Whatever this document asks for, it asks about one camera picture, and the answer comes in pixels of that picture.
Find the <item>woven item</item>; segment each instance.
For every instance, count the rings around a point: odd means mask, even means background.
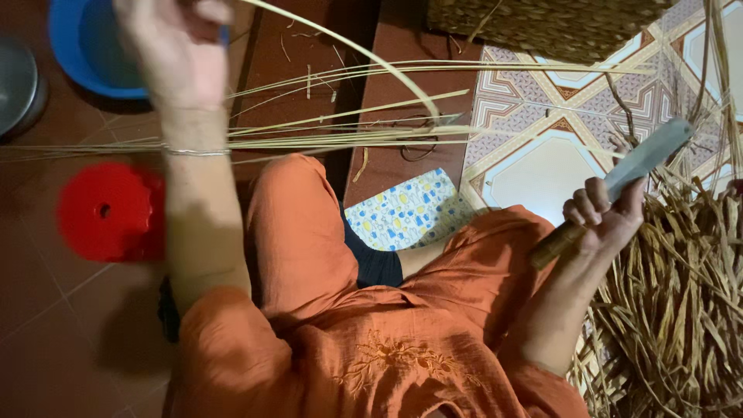
[[[428,25],[559,60],[593,63],[622,48],[675,0],[429,0]]]

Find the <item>red stool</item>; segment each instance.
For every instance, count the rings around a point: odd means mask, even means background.
[[[59,196],[57,228],[87,260],[165,257],[165,183],[150,170],[107,162],[86,167]]]

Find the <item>knife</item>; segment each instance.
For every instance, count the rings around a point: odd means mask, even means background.
[[[663,124],[606,174],[604,181],[609,189],[609,202],[613,203],[619,199],[622,189],[627,184],[647,176],[693,135],[694,129],[684,119],[673,118]],[[584,232],[585,228],[581,225],[569,220],[563,222],[531,250],[529,253],[531,265],[537,270],[542,270],[565,249],[572,246]]]

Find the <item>bracelet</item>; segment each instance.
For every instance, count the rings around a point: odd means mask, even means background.
[[[165,143],[162,144],[162,147],[163,147],[163,150],[170,155],[188,155],[191,157],[211,157],[214,155],[229,155],[232,152],[230,148],[212,149],[212,150],[204,150],[204,151],[198,151],[196,149],[173,149],[171,147],[168,147],[168,144],[165,144]]]

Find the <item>thigh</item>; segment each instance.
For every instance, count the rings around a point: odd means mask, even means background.
[[[356,288],[338,200],[315,158],[289,155],[256,182],[245,222],[256,251],[260,301],[277,327],[321,312]]]
[[[549,275],[552,265],[536,271],[528,252],[553,229],[520,205],[486,213],[400,288],[448,309],[497,350],[521,307]]]

